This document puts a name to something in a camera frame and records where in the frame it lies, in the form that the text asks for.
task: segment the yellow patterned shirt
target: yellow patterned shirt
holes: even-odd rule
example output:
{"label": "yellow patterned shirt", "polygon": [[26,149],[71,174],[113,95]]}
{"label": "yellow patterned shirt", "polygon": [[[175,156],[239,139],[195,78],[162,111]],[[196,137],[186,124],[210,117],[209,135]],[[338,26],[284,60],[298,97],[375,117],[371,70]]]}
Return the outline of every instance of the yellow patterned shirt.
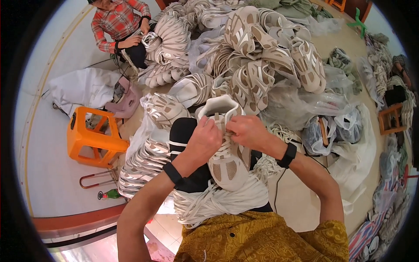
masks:
{"label": "yellow patterned shirt", "polygon": [[274,212],[219,215],[182,230],[175,262],[349,260],[345,225],[336,220],[296,233]]}

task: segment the green bottle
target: green bottle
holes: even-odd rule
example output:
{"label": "green bottle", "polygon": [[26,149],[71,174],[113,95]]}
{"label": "green bottle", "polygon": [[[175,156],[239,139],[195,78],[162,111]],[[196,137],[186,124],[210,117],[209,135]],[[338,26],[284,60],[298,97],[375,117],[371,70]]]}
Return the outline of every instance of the green bottle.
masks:
{"label": "green bottle", "polygon": [[106,193],[103,193],[102,191],[99,191],[98,193],[98,199],[105,199],[105,198],[120,198],[123,197],[119,194],[117,189],[111,189]]}

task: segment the wristband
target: wristband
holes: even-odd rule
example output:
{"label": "wristband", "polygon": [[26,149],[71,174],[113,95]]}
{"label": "wristband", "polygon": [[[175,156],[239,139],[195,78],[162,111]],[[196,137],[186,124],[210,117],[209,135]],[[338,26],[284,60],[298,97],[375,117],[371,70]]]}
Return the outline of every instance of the wristband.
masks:
{"label": "wristband", "polygon": [[284,157],[281,160],[275,159],[277,164],[285,169],[290,168],[291,161],[294,160],[295,155],[297,154],[297,147],[294,144],[287,143],[287,145],[288,147],[285,151]]}
{"label": "wristband", "polygon": [[170,180],[175,185],[177,185],[180,181],[182,181],[182,176],[179,174],[179,172],[176,170],[176,168],[172,165],[171,162],[165,164],[163,166],[163,170],[166,172]]}

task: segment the red plaid shirt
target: red plaid shirt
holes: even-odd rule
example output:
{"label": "red plaid shirt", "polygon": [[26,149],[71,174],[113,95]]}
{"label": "red plaid shirt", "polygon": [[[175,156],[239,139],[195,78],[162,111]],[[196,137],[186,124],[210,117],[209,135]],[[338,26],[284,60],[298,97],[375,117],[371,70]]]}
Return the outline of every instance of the red plaid shirt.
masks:
{"label": "red plaid shirt", "polygon": [[139,0],[113,0],[117,4],[112,11],[97,8],[92,20],[92,31],[96,45],[103,52],[115,54],[115,42],[108,42],[105,33],[111,35],[113,40],[120,40],[134,33],[141,21],[141,16],[135,14],[133,9],[139,11],[142,17],[151,19],[150,9],[146,3]]}

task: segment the green plastic object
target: green plastic object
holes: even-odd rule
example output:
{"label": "green plastic object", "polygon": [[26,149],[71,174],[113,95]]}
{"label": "green plastic object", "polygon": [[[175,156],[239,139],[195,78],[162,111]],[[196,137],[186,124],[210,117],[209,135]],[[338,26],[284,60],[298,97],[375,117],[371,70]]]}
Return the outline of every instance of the green plastic object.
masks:
{"label": "green plastic object", "polygon": [[357,14],[355,15],[355,23],[347,23],[348,26],[360,26],[361,27],[361,39],[364,38],[365,30],[368,28],[364,25],[363,22],[360,20],[360,13],[361,11],[357,7]]}

